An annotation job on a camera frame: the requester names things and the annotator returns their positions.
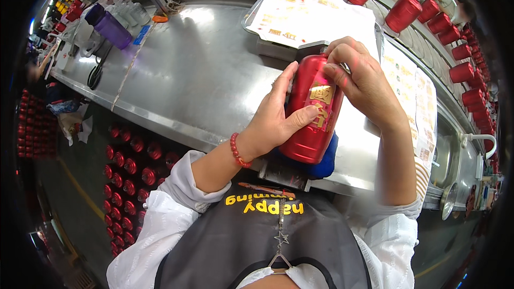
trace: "purple water bottle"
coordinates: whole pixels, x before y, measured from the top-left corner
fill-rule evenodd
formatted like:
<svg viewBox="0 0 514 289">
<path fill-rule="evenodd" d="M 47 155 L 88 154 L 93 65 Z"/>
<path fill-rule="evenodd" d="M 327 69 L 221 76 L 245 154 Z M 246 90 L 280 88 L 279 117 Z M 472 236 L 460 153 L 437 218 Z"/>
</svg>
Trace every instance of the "purple water bottle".
<svg viewBox="0 0 514 289">
<path fill-rule="evenodd" d="M 101 4 L 96 3 L 87 13 L 86 22 L 120 50 L 132 41 L 131 34 Z"/>
</svg>

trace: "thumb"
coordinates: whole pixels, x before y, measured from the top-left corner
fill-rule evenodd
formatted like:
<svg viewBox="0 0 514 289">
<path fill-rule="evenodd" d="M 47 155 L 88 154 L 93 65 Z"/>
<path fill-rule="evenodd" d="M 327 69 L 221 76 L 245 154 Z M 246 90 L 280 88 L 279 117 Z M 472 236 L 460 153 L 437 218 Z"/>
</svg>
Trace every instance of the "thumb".
<svg viewBox="0 0 514 289">
<path fill-rule="evenodd" d="M 288 138 L 296 131 L 312 122 L 318 116 L 318 108 L 314 105 L 305 106 L 286 118 L 284 130 Z"/>
<path fill-rule="evenodd" d="M 334 83 L 343 90 L 344 95 L 348 96 L 348 98 L 351 99 L 359 92 L 359 88 L 355 85 L 352 76 L 341 66 L 328 63 L 323 67 L 323 71 L 334 80 Z"/>
</svg>

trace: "white sleeve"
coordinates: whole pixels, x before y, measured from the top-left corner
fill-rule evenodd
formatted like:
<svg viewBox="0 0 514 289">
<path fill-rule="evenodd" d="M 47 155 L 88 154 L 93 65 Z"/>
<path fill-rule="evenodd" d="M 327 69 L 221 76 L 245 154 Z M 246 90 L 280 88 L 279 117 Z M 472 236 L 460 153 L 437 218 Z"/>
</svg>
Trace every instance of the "white sleeve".
<svg viewBox="0 0 514 289">
<path fill-rule="evenodd" d="M 146 199 L 147 211 L 136 243 L 125 249 L 107 268 L 111 289 L 153 288 L 155 275 L 164 259 L 186 230 L 210 203 L 220 201 L 230 188 L 205 193 L 196 188 L 191 163 L 205 154 L 189 151 L 181 158 L 156 191 Z"/>
<path fill-rule="evenodd" d="M 417 242 L 417 221 L 391 215 L 368 229 L 362 240 L 354 235 L 366 261 L 372 288 L 414 288 L 411 259 Z"/>
</svg>

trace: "black apron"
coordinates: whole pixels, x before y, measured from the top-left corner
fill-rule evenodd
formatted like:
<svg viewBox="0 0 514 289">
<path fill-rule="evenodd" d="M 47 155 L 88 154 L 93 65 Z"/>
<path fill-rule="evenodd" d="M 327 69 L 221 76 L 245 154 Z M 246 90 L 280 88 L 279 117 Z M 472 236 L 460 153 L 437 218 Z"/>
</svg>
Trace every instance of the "black apron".
<svg viewBox="0 0 514 289">
<path fill-rule="evenodd" d="M 305 192 L 293 198 L 251 187 L 232 183 L 224 199 L 191 225 L 161 261 L 155 289 L 236 288 L 248 274 L 267 267 L 284 241 L 278 237 L 283 197 L 282 234 L 287 241 L 281 252 L 291 265 L 318 268 L 329 288 L 371 288 L 357 241 L 327 199 Z M 287 266 L 278 258 L 272 267 Z"/>
</svg>

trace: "metal bowl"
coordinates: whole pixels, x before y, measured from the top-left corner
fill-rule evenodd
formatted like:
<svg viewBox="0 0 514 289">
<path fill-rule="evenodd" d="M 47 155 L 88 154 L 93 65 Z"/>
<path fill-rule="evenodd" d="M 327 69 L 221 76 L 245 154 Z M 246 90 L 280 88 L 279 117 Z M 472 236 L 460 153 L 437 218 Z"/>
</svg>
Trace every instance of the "metal bowl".
<svg viewBox="0 0 514 289">
<path fill-rule="evenodd" d="M 457 192 L 459 191 L 459 184 L 457 182 L 453 182 L 451 185 L 447 186 L 441 196 L 440 202 L 440 210 L 443 212 L 442 219 L 446 220 L 455 205 L 455 201 L 457 200 Z"/>
</svg>

